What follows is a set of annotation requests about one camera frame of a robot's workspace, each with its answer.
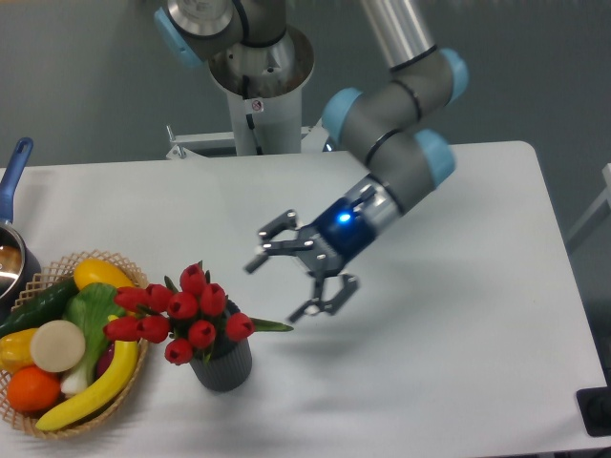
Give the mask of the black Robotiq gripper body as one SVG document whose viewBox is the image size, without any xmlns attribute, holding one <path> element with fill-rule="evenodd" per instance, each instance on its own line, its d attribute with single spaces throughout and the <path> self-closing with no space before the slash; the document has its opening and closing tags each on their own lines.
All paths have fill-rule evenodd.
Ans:
<svg viewBox="0 0 611 458">
<path fill-rule="evenodd" d="M 297 257 L 312 278 L 336 277 L 373 242 L 373 226 L 349 203 L 333 203 L 308 224 L 300 224 L 297 239 L 311 240 Z"/>
</svg>

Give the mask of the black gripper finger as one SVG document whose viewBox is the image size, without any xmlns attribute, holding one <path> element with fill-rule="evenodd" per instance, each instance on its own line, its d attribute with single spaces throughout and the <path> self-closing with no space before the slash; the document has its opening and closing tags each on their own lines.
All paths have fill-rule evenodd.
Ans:
<svg viewBox="0 0 611 458">
<path fill-rule="evenodd" d="M 254 273 L 270 257 L 293 256 L 298 253 L 311 250 L 314 242 L 309 237 L 300 235 L 297 212 L 293 209 L 284 211 L 269 223 L 259 229 L 258 237 L 260 243 L 255 257 L 243 268 L 248 274 Z M 275 240 L 282 232 L 292 231 L 296 234 L 294 239 Z"/>
<path fill-rule="evenodd" d="M 336 315 L 359 288 L 357 277 L 351 274 L 342 273 L 336 279 L 340 283 L 339 289 L 332 297 L 327 298 L 325 296 L 327 278 L 315 277 L 311 297 L 288 316 L 288 321 L 296 323 L 303 316 L 315 316 L 320 313 Z"/>
</svg>

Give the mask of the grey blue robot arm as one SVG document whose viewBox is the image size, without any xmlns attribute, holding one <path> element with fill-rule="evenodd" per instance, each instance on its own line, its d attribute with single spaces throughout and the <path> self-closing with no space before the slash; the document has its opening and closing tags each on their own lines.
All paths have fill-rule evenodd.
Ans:
<svg viewBox="0 0 611 458">
<path fill-rule="evenodd" d="M 293 319 L 333 315 L 358 286 L 346 266 L 391 224 L 436 189 L 455 167 L 445 139 L 418 122 L 461 96 L 463 59 L 440 49 L 412 1 L 365 1 L 362 9 L 390 71 L 365 94 L 346 88 L 322 113 L 329 142 L 367 175 L 309 224 L 294 211 L 259 233 L 253 272 L 273 256 L 296 258 L 313 280 Z M 286 19 L 283 1 L 167 1 L 154 15 L 166 46 L 187 67 L 206 65 L 224 91 L 240 156 L 302 149 L 302 90 L 314 68 L 307 37 Z"/>
</svg>

